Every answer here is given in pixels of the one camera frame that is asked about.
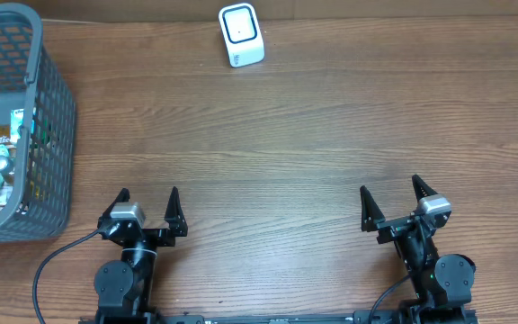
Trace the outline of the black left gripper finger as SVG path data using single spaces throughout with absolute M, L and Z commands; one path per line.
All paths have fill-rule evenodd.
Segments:
M 109 207 L 103 213 L 104 218 L 110 218 L 110 214 L 112 212 L 113 207 L 117 203 L 126 203 L 130 200 L 130 191 L 127 188 L 122 188 L 113 202 L 109 205 Z
M 179 191 L 175 186 L 166 206 L 165 222 L 168 223 L 168 229 L 174 237 L 186 237 L 188 235 L 188 225 L 181 207 Z

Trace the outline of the teal Kleenex tissue pack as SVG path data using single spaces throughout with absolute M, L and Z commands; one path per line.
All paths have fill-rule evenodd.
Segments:
M 32 121 L 31 121 L 31 134 L 35 131 L 35 115 L 37 112 L 37 108 L 32 108 Z M 10 141 L 15 146 L 17 145 L 20 137 L 21 137 L 21 130 L 20 128 L 23 125 L 23 116 L 24 116 L 24 109 L 15 109 L 11 110 L 10 112 Z

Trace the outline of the yellow oil bottle silver cap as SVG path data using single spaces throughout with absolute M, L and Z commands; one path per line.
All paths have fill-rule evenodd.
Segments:
M 14 182 L 14 163 L 10 157 L 0 156 L 0 176 L 6 183 L 12 185 Z

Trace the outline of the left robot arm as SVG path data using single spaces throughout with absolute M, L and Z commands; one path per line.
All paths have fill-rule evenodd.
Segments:
M 163 316 L 150 305 L 157 250 L 173 247 L 188 234 L 177 188 L 166 205 L 165 228 L 147 228 L 146 215 L 130 191 L 121 189 L 98 219 L 98 234 L 121 247 L 121 258 L 105 263 L 94 277 L 98 295 L 96 323 L 162 323 Z

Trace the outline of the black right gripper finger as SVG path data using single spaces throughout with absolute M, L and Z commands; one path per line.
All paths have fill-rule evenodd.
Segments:
M 437 192 L 432 187 L 430 187 L 419 175 L 412 176 L 412 185 L 415 191 L 415 198 L 418 202 L 425 197 L 437 194 Z
M 360 188 L 360 196 L 362 202 L 362 231 L 376 231 L 378 225 L 385 220 L 384 214 L 365 185 Z

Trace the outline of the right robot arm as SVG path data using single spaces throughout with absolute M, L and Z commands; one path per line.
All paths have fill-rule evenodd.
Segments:
M 476 265 L 462 254 L 440 256 L 434 245 L 436 230 L 451 216 L 451 203 L 419 175 L 412 176 L 417 206 L 407 216 L 387 220 L 366 186 L 360 187 L 361 229 L 376 232 L 380 244 L 392 242 L 407 274 L 392 284 L 374 302 L 363 323 L 477 323 L 472 300 Z M 400 285 L 410 282 L 413 300 L 404 300 L 395 310 L 379 312 L 382 302 Z

